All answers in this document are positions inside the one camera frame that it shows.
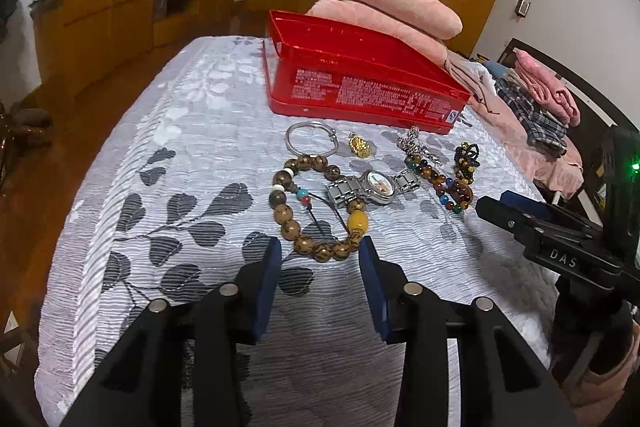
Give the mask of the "plaid folded shirt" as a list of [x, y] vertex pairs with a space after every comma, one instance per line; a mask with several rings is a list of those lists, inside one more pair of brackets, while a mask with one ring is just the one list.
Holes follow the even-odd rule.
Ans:
[[567, 152], [566, 127], [543, 109], [521, 86], [500, 78], [495, 83], [498, 97], [506, 103], [526, 132], [527, 144], [558, 159]]

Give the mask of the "red metal tin box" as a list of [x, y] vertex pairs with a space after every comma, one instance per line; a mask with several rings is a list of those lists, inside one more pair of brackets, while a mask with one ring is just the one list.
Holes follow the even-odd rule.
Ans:
[[448, 133], [471, 93], [401, 40], [292, 12], [267, 16], [264, 64], [274, 113]]

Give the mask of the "gold pendant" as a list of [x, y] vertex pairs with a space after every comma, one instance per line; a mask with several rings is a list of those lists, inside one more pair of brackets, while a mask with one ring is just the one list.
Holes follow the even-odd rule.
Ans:
[[360, 159], [366, 159], [373, 155], [372, 143], [355, 132], [348, 136], [348, 145], [352, 153]]

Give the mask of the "wooden coat stand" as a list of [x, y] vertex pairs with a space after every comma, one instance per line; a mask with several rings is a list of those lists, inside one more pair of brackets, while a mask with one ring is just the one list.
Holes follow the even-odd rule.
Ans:
[[1, 185], [24, 150], [51, 144], [52, 124], [51, 115], [42, 108], [1, 105]]

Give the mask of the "long wooden sideboard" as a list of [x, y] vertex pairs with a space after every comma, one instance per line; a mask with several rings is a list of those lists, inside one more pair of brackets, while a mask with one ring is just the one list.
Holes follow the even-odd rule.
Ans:
[[122, 64], [212, 36], [235, 0], [38, 0], [32, 6], [41, 86], [76, 96]]

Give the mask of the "lower pink folded quilt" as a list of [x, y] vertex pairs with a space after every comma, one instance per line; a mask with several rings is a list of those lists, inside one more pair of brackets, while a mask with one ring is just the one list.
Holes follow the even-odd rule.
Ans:
[[398, 38], [440, 67], [445, 65], [448, 58], [448, 50], [440, 41], [357, 1], [319, 0], [307, 15], [338, 20]]

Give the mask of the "pink folded clothes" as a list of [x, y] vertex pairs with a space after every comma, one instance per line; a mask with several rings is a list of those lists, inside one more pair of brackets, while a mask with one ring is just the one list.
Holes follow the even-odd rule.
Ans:
[[526, 51], [515, 49], [515, 72], [533, 99], [561, 124], [577, 127], [582, 115], [570, 90], [546, 66]]

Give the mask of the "white leaf pattern bedspread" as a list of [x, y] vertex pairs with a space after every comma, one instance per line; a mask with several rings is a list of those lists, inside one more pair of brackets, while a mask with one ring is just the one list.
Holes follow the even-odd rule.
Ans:
[[[262, 40], [191, 42], [119, 121], [75, 197], [58, 239], [39, 326], [35, 391], [58, 425], [93, 369], [155, 298], [200, 299], [256, 261], [280, 233], [273, 175], [292, 156], [271, 112]], [[398, 173], [395, 129], [337, 122], [330, 156], [349, 176]], [[348, 136], [372, 143], [356, 157]], [[548, 362], [554, 278], [474, 210], [453, 213], [422, 184], [370, 205], [378, 254], [439, 297], [486, 296]], [[239, 351], [254, 426], [393, 424], [404, 350], [375, 332], [358, 260], [319, 263], [283, 244], [266, 335]]]

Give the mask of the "silver wrist watch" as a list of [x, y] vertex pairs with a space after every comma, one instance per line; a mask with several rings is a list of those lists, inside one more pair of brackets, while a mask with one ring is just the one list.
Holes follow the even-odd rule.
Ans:
[[420, 176], [411, 169], [404, 169], [393, 176], [367, 170], [361, 176], [343, 176], [331, 182], [326, 188], [326, 196], [336, 208], [347, 207], [356, 199], [386, 206], [398, 196], [416, 191], [420, 186]]

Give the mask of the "thin silver bangle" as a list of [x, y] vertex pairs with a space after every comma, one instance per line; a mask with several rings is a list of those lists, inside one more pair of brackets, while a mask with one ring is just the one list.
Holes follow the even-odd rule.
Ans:
[[336, 130], [318, 120], [305, 120], [291, 124], [285, 131], [284, 143], [294, 156], [330, 157], [340, 148]]

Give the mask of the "wall switch panel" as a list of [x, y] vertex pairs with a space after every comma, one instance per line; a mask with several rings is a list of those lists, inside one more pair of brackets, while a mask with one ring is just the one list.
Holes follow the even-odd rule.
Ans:
[[524, 18], [526, 17], [529, 8], [530, 8], [530, 3], [528, 1], [518, 0], [514, 8], [514, 14], [519, 18]]

